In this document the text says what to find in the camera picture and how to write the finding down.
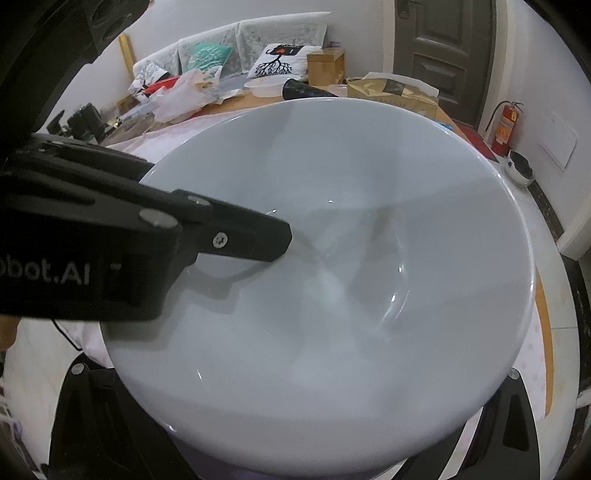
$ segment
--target door handle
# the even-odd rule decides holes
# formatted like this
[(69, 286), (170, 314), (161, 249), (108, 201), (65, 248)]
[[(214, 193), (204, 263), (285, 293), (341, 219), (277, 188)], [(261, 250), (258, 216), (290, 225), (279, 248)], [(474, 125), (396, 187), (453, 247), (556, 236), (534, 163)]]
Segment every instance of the door handle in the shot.
[(402, 20), (408, 20), (410, 18), (409, 4), (422, 5), (417, 0), (396, 0), (396, 12)]

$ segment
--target door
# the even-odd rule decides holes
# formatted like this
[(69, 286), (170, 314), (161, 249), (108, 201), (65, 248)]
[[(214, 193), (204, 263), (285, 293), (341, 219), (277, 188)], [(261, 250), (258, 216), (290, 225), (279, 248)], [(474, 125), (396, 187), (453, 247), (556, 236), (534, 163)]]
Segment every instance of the door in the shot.
[(488, 92), (494, 0), (395, 0), (394, 73), (439, 89), (454, 120), (478, 128)]

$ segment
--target cardboard box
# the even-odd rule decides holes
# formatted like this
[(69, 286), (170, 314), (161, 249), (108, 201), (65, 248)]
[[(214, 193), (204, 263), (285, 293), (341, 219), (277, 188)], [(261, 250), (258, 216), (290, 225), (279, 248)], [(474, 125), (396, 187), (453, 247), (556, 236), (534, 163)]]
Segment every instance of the cardboard box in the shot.
[(439, 90), (420, 81), (391, 73), (370, 73), (348, 82), (349, 98), (362, 98), (395, 105), (432, 120), (437, 115)]
[(308, 53), (308, 83), (312, 87), (326, 87), (345, 79), (345, 50), (325, 48)]

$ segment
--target screw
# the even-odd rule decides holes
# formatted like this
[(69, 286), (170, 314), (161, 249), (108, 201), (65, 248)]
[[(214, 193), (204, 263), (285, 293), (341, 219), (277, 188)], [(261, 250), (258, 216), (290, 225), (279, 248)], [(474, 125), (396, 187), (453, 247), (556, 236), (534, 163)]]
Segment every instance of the screw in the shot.
[(84, 371), (84, 364), (76, 364), (72, 367), (72, 375), (80, 375)]
[(178, 225), (178, 220), (172, 215), (161, 212), (160, 210), (152, 210), (151, 208), (141, 210), (139, 212), (139, 217), (144, 222), (165, 230), (170, 230)]
[(209, 203), (206, 199), (202, 199), (201, 197), (197, 197), (196, 195), (189, 195), (187, 197), (187, 200), (191, 200), (192, 202), (197, 203), (197, 205), (203, 205), (204, 207), (211, 206), (211, 203)]
[(224, 232), (219, 232), (213, 237), (214, 248), (224, 248), (228, 243), (228, 236)]

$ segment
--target white bowl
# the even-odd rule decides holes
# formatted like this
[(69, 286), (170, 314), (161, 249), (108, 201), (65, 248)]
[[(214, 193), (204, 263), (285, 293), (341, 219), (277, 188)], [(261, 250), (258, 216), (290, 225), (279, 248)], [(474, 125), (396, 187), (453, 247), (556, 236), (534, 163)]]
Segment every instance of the white bowl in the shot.
[(330, 93), (341, 98), (347, 98), (347, 88), (346, 85), (328, 85), (328, 87), (326, 87)]
[(300, 78), (299, 75), (273, 75), (251, 80), (246, 82), (244, 86), (250, 89), (255, 97), (280, 97), (283, 95), (283, 86), (287, 80), (300, 80)]
[(273, 474), (386, 467), (509, 372), (530, 240), (489, 161), (440, 125), (366, 100), (281, 102), (205, 130), (143, 183), (294, 234), (273, 264), (201, 255), (158, 320), (102, 325), (130, 392), (194, 448)]
[(523, 155), (511, 150), (504, 162), (507, 175), (518, 187), (526, 189), (534, 182), (534, 172)]

